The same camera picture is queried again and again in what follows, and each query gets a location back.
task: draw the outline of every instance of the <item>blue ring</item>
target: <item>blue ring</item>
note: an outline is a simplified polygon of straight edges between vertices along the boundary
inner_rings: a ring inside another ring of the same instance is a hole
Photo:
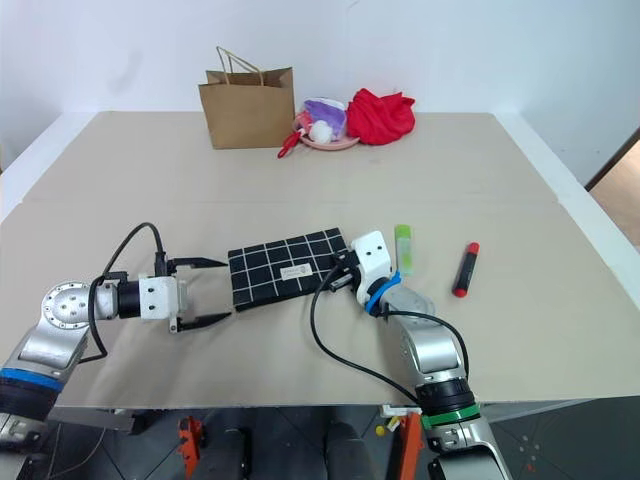
[[[387,290],[389,290],[391,287],[393,287],[394,285],[399,284],[400,282],[402,282],[402,277],[400,276],[400,272],[398,270],[396,270],[396,273],[393,275],[393,277],[391,277],[391,280],[389,280],[387,283],[385,283],[384,285],[382,285],[377,291],[376,293],[374,293],[373,295],[371,295],[371,298],[369,299],[369,301],[367,302],[367,304],[364,306],[364,310],[365,312],[367,312],[369,315],[371,315],[371,309],[373,308],[373,306],[378,303],[378,300],[380,300],[380,297],[384,294],[384,292],[386,292]]]
[[[60,393],[64,385],[55,378],[47,377],[28,370],[18,370],[16,368],[3,368],[0,370],[0,378],[8,378],[11,380],[19,380],[22,382],[33,383],[40,387],[50,388]]]

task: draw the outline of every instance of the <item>white ball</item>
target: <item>white ball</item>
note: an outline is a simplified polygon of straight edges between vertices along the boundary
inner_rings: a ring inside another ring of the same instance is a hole
[[[314,142],[321,144],[331,143],[331,135],[333,135],[333,130],[324,120],[318,120],[311,125],[309,138]]]

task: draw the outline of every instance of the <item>beige tabletop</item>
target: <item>beige tabletop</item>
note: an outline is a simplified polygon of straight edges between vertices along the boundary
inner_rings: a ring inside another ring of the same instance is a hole
[[[419,115],[383,147],[214,151],[197,113],[103,113],[0,228],[0,354],[39,318],[42,296],[90,280],[141,221],[170,256],[224,260],[229,249],[334,226],[345,239],[414,233],[408,286],[465,337],[482,401],[640,393],[640,312],[555,195],[490,115]],[[152,271],[136,239],[116,267]],[[465,245],[481,252],[470,294],[450,293]],[[197,313],[231,308],[227,269],[187,272]],[[96,407],[403,401],[315,346],[310,298],[170,335],[164,324],[101,322],[109,357],[78,367],[59,404]],[[319,331],[336,352],[406,380],[388,332],[346,290],[325,294]]]

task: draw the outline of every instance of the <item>green ring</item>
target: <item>green ring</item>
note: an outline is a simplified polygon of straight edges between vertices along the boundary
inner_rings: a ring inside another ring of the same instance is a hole
[[[422,426],[429,429],[446,423],[459,422],[460,420],[473,417],[474,415],[480,415],[480,409],[475,403],[470,407],[462,408],[455,412],[442,413],[440,415],[433,415],[432,417],[422,415]]]

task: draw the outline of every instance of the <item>bag handle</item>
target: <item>bag handle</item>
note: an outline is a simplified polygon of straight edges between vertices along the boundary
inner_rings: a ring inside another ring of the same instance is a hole
[[[227,56],[230,73],[233,73],[233,63],[231,63],[231,60],[234,60],[238,65],[240,65],[246,71],[257,73],[260,76],[260,86],[264,87],[264,78],[262,76],[262,72],[258,67],[250,64],[244,58],[240,58],[237,55],[231,53],[229,50],[226,50],[220,46],[216,47],[216,50],[218,51],[218,56],[220,57],[220,63],[222,63],[222,71],[224,72],[224,78],[227,81],[227,85],[229,85],[231,82],[229,82],[229,75],[227,75],[227,68],[224,64],[224,59],[222,58],[223,53]]]

